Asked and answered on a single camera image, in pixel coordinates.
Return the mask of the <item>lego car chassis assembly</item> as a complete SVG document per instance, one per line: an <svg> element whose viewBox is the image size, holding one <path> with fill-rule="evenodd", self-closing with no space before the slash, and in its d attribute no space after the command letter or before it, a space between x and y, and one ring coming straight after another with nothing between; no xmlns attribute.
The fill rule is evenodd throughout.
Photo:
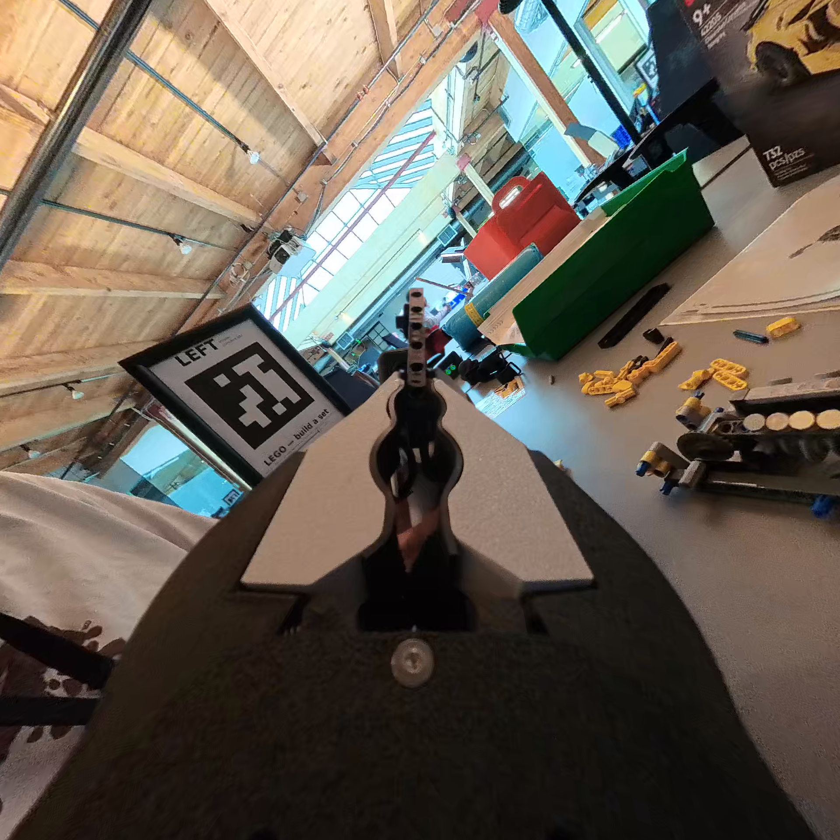
<svg viewBox="0 0 840 840"><path fill-rule="evenodd" d="M839 508L838 371L748 388L730 407L694 393L675 414L685 429L675 448L650 445L636 476L674 489L790 501L819 519Z"/></svg>

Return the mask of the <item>flat black lego bar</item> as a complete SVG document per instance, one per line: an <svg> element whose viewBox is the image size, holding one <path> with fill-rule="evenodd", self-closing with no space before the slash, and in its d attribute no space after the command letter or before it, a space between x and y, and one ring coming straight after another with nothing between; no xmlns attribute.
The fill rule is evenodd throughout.
<svg viewBox="0 0 840 840"><path fill-rule="evenodd" d="M657 284L647 289L607 333L598 340L597 346L601 350L609 350L617 346L644 320L648 313L658 305L669 291L670 285L667 283Z"/></svg>

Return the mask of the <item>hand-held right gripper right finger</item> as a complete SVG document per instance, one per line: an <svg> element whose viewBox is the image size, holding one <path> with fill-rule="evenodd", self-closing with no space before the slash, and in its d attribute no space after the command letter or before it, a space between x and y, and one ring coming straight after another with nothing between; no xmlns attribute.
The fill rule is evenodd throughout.
<svg viewBox="0 0 840 840"><path fill-rule="evenodd" d="M595 577L528 449L429 379L426 629L473 629L481 613L592 588Z"/></svg>

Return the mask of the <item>white papers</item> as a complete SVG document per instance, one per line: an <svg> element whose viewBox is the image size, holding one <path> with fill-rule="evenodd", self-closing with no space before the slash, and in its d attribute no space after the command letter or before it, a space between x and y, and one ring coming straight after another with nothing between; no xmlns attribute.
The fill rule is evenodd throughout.
<svg viewBox="0 0 840 840"><path fill-rule="evenodd" d="M483 337L498 346L524 344L513 309L549 279L555 270L562 267L608 220L609 216L600 206L581 220L574 230L489 309L486 319L478 327Z"/></svg>

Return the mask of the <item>ceiling mounted device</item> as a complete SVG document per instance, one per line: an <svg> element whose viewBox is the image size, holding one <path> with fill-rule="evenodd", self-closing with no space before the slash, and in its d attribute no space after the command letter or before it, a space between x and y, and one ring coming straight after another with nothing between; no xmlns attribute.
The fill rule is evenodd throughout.
<svg viewBox="0 0 840 840"><path fill-rule="evenodd" d="M290 259L301 255L306 248L305 240L291 226L267 235L267 269L271 274L280 272Z"/></svg>

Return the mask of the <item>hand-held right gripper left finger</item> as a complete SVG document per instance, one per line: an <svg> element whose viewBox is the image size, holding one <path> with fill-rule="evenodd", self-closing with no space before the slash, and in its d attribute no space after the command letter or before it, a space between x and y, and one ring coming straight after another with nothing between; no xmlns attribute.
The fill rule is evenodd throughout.
<svg viewBox="0 0 840 840"><path fill-rule="evenodd" d="M240 579L256 616L242 631L283 631L298 613L336 613L354 631L391 629L386 597L401 593L398 504L376 450L392 427L394 373L309 446Z"/></svg>

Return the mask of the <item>green plastic bin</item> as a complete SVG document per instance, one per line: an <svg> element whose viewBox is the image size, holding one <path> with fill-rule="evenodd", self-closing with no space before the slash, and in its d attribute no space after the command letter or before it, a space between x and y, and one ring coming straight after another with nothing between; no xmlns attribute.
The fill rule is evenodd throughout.
<svg viewBox="0 0 840 840"><path fill-rule="evenodd" d="M687 150L600 209L600 227L513 308L502 347L558 361L714 226Z"/></svg>

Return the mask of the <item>black framed marker sign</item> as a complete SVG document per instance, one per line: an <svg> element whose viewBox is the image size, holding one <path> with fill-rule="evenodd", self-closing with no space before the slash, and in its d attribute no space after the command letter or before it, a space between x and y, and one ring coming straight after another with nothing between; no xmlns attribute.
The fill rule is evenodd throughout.
<svg viewBox="0 0 840 840"><path fill-rule="evenodd" d="M352 412L252 304L119 365L248 487Z"/></svg>

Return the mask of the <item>lego set box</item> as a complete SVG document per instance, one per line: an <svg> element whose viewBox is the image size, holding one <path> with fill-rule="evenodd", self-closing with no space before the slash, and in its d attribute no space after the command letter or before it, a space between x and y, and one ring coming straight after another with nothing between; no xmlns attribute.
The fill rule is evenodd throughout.
<svg viewBox="0 0 840 840"><path fill-rule="evenodd" d="M773 186L838 165L838 1L675 5Z"/></svg>

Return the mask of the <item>long black holed lego beam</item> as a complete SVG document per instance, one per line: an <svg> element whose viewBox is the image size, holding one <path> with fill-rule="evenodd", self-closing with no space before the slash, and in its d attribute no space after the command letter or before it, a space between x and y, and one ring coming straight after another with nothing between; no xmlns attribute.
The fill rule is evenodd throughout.
<svg viewBox="0 0 840 840"><path fill-rule="evenodd" d="M426 299L424 289L412 287L403 310L403 330L406 336L406 388L418 392L427 383Z"/></svg>

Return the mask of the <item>lego instruction booklet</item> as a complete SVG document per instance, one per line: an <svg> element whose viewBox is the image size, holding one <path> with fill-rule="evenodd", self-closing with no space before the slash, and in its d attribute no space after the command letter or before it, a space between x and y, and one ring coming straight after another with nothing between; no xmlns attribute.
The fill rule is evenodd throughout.
<svg viewBox="0 0 840 840"><path fill-rule="evenodd" d="M839 309L839 176L798 198L665 326Z"/></svg>

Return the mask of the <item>teal rolled mat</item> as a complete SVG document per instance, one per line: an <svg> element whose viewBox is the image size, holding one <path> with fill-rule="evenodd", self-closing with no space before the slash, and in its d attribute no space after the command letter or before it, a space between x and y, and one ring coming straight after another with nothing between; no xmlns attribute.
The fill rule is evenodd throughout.
<svg viewBox="0 0 840 840"><path fill-rule="evenodd" d="M539 248L530 244L471 299L458 304L443 321L441 330L455 341L460 349L470 352L485 337L479 327L489 318L490 310L535 268L542 258Z"/></svg>

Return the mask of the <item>pile of yellow lego pieces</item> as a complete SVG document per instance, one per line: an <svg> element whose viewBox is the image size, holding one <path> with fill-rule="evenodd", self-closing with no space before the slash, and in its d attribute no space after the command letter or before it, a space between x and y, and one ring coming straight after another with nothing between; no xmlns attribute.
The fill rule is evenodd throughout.
<svg viewBox="0 0 840 840"><path fill-rule="evenodd" d="M600 370L578 374L581 393L602 398L607 408L622 406L637 396L650 377L665 371L682 353L680 342L668 341L653 358L640 355L618 371Z"/></svg>

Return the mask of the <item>red carry case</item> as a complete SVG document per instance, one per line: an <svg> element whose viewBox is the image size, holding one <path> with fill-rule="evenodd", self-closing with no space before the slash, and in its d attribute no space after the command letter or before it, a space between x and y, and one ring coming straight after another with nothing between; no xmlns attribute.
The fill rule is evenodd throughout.
<svg viewBox="0 0 840 840"><path fill-rule="evenodd" d="M546 256L581 218L545 173L511 178L494 196L491 215L465 248L468 262L488 280L535 245Z"/></svg>

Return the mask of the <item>grey metal ceiling pipe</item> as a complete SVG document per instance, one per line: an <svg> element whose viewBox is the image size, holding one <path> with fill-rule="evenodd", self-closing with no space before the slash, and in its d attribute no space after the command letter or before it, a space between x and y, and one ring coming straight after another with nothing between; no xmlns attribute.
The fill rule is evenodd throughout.
<svg viewBox="0 0 840 840"><path fill-rule="evenodd" d="M66 84L1 213L1 267L38 210L138 34L151 1L114 1Z"/></svg>

